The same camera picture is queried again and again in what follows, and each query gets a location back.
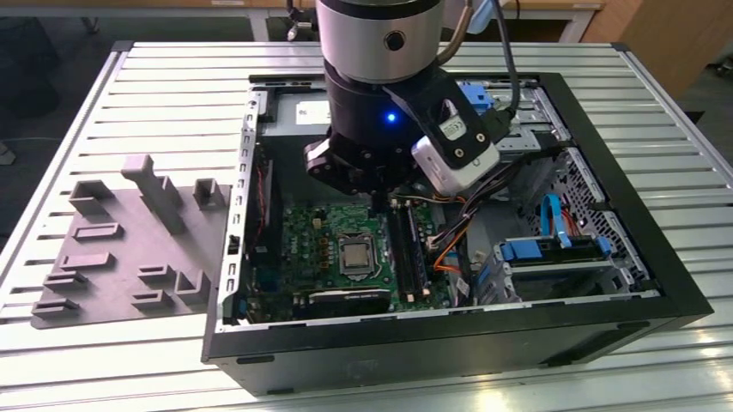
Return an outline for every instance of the open computer tower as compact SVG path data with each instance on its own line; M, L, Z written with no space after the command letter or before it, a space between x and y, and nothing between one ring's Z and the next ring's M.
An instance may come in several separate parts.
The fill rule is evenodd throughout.
M509 101L506 76L454 76L491 100L478 109ZM255 395L583 363L711 312L561 75L519 78L502 161L563 149L483 204L467 281L432 268L427 246L459 199L418 180L370 214L367 197L306 173L302 148L328 124L323 79L251 80L203 361Z

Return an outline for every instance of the green circuit board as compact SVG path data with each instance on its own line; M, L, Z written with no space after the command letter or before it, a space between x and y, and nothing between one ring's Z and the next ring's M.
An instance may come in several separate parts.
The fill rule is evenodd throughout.
M420 237L434 234L431 211L426 203L414 204L415 224ZM363 279L352 280L342 274L339 239L362 236L371 239L375 270ZM431 284L427 299L404 302L399 299L398 279L391 270L387 233L383 217L371 217L364 204L294 206L283 215L283 260L279 270L262 271L276 293L264 296L270 306L268 321L287 321L292 316L292 295L299 291L330 288L374 287L391 292L391 312L444 307L448 300L443 282Z

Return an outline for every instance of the wooden cabinet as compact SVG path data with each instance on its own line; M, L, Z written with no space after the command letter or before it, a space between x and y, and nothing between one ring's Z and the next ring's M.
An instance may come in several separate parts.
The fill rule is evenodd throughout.
M626 43L673 97L679 97L733 38L730 0L607 0L583 42Z

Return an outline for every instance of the red wire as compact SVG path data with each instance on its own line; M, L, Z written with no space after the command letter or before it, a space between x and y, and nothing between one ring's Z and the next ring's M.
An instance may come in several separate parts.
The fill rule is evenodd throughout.
M570 231L570 234L574 235L574 236L579 235L581 231L577 228L575 219L573 219L573 216L570 215L570 212L567 212L566 210L562 210L562 215L567 219L567 225L569 225L567 229Z
M256 236L253 236L252 248L256 246L256 242L260 241L262 231L264 230L264 192L262 189L262 169L256 168L256 180L258 180L258 197L260 198L260 226L256 229Z

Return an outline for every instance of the blue latch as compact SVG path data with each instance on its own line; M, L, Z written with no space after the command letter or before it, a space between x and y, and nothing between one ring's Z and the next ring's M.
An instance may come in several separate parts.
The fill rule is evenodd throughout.
M598 243L599 251L603 256L610 255L610 253L613 252L613 248L610 246L607 238L605 236L599 236L598 238L595 238L595 243Z
M503 261L510 262L514 259L538 259L542 257L542 251L537 240L511 240L502 247Z
M466 82L460 84L460 90L463 91L472 108L476 109L479 114L483 114L494 105L494 99L491 99L483 85L479 82Z

